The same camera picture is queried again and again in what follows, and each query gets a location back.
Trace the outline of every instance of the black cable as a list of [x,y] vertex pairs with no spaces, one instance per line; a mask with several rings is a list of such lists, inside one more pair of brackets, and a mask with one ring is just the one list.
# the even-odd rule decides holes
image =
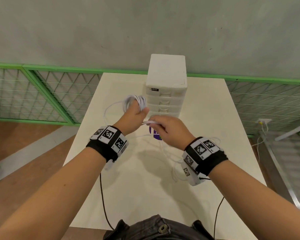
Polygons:
[[114,228],[111,226],[109,220],[108,220],[108,217],[107,217],[107,213],[106,213],[106,208],[105,208],[105,202],[103,200],[103,192],[102,192],[102,183],[101,183],[101,173],[100,173],[100,190],[101,190],[101,197],[102,197],[102,204],[103,204],[103,211],[104,211],[104,216],[105,216],[105,219],[107,220],[109,226],[111,227],[112,230],[114,230]]
[[223,197],[219,206],[218,206],[218,209],[216,210],[216,219],[214,220],[214,229],[213,229],[213,238],[215,239],[215,234],[216,234],[216,223],[217,223],[217,216],[218,216],[218,211],[219,211],[219,208],[221,206],[221,203],[223,202],[225,198]]

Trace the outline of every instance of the power socket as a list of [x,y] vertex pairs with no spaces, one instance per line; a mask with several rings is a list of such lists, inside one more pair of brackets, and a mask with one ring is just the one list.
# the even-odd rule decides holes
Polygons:
[[268,124],[268,123],[270,123],[272,121],[272,119],[258,119],[257,121],[256,121],[256,123],[259,123],[259,122],[261,122],[262,124]]

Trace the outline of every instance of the white table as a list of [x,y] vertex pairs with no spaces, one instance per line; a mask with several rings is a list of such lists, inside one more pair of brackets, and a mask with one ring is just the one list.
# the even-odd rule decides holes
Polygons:
[[[65,164],[74,158],[88,138],[102,125],[103,114],[110,104],[123,100],[128,94],[143,94],[146,75],[104,73],[74,139]],[[121,104],[111,106],[106,114],[109,123],[123,114]],[[265,184],[252,148],[223,79],[188,77],[188,90],[180,119],[194,136],[217,137],[215,141],[228,158],[244,171]],[[167,159],[181,158],[182,152],[164,145],[149,133],[148,126],[140,127],[127,136],[129,146],[112,169],[102,171],[105,208],[110,223],[123,219],[133,224],[152,215],[190,225],[200,219],[212,234],[217,207],[222,195],[211,181],[190,186],[187,181],[175,182],[171,169],[184,179],[180,165]],[[103,212],[100,182],[94,185],[72,227],[110,229]],[[217,239],[256,239],[228,202],[222,203],[217,223]]]

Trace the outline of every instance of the hand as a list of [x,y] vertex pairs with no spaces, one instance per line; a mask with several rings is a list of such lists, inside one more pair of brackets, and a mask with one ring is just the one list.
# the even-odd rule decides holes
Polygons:
[[139,104],[134,100],[128,110],[113,126],[118,128],[124,136],[136,131],[149,112],[149,108],[144,108],[140,112]]
[[183,150],[195,139],[184,123],[175,117],[155,115],[149,120],[156,121],[159,124],[150,124],[161,139],[168,145]]

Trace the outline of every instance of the gray wall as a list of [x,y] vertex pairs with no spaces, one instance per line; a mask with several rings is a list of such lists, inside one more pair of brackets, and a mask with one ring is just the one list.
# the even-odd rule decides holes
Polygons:
[[300,78],[300,0],[0,0],[0,62]]

